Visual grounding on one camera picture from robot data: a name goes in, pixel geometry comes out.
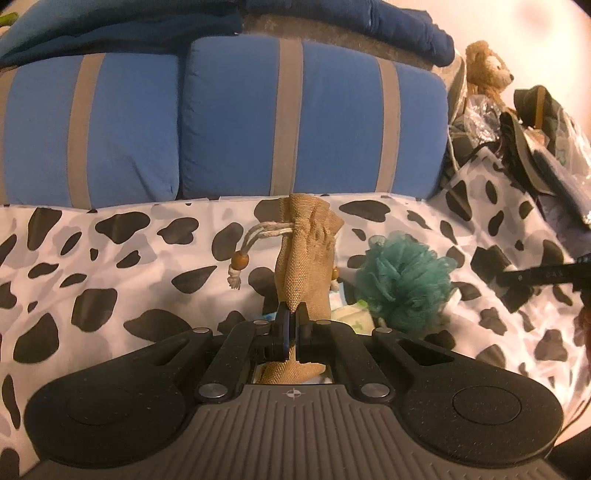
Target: cow print sheet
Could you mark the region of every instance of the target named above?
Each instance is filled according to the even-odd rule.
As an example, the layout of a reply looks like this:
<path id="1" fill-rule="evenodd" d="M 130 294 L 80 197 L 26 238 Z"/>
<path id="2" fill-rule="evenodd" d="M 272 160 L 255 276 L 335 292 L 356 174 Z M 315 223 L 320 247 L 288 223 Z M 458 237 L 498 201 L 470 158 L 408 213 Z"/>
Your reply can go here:
<path id="1" fill-rule="evenodd" d="M 571 286 L 501 289 L 506 268 L 571 261 L 532 199 L 484 153 L 429 202 L 380 194 L 324 199 L 345 220 L 336 262 L 351 282 L 367 239 L 404 231 L 457 261 L 455 294 L 426 339 L 527 375 L 560 400 L 566 420 L 590 396 L 581 308 Z M 276 199 L 219 199 L 100 211 L 0 208 L 0 472 L 37 457 L 22 425 L 49 381 L 194 327 L 228 333 L 278 306 L 280 239 L 257 242 L 243 287 L 230 256 Z M 352 288 L 346 284 L 349 301 Z"/>

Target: teal loofah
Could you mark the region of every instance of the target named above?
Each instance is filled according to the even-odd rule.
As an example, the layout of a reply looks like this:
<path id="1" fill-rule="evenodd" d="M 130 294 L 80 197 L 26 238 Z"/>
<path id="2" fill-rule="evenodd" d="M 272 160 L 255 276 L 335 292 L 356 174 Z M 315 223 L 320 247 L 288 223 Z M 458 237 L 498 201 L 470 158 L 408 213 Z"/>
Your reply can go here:
<path id="1" fill-rule="evenodd" d="M 453 290 L 452 258 L 437 258 L 405 233 L 370 237 L 365 263 L 355 275 L 358 300 L 390 328 L 418 333 L 437 323 L 436 313 Z"/>

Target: burlap pouch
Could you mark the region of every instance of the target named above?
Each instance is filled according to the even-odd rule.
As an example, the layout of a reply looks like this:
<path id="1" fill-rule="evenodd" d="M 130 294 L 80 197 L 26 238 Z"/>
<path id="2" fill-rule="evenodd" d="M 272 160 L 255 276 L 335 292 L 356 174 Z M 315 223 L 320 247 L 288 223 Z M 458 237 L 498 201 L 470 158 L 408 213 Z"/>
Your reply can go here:
<path id="1" fill-rule="evenodd" d="M 306 302 L 310 320 L 330 318 L 329 290 L 335 263 L 335 235 L 343 221 L 319 197 L 294 193 L 280 199 L 281 223 L 292 223 L 284 235 L 275 265 L 279 301 L 291 312 Z M 322 364 L 296 361 L 295 347 L 286 362 L 264 366 L 260 383 L 298 384 L 324 372 Z"/>

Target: orange bead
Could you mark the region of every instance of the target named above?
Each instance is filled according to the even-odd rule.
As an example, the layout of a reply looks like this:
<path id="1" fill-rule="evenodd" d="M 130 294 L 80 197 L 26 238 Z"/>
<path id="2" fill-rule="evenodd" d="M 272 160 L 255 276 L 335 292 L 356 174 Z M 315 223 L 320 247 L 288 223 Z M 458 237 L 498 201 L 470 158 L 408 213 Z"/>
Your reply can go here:
<path id="1" fill-rule="evenodd" d="M 232 255 L 232 263 L 230 265 L 234 270 L 244 270 L 248 266 L 248 255 L 234 252 Z"/>

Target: beige stripe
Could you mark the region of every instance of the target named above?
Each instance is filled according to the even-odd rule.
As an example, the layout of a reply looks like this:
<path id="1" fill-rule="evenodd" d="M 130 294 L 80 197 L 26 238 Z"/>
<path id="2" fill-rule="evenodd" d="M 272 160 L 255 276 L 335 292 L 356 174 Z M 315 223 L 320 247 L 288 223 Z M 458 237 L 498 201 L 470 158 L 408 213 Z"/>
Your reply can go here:
<path id="1" fill-rule="evenodd" d="M 8 203 L 6 184 L 4 183 L 4 118 L 8 94 L 17 69 L 5 70 L 0 73 L 0 204 Z"/>
<path id="2" fill-rule="evenodd" d="M 74 208 L 91 208 L 88 177 L 86 175 L 88 130 L 92 101 L 95 97 L 96 81 L 104 58 L 104 53 L 85 55 L 82 58 L 78 80 L 74 88 L 74 98 L 70 111 L 70 128 L 68 130 L 67 160 L 68 188 L 70 190 L 70 201 Z"/>
<path id="3" fill-rule="evenodd" d="M 288 195 L 294 188 L 303 83 L 304 49 L 301 41 L 281 38 L 271 195 Z"/>
<path id="4" fill-rule="evenodd" d="M 400 144 L 400 88 L 394 63 L 384 59 L 377 61 L 384 97 L 384 133 L 375 191 L 390 192 L 394 184 Z"/>

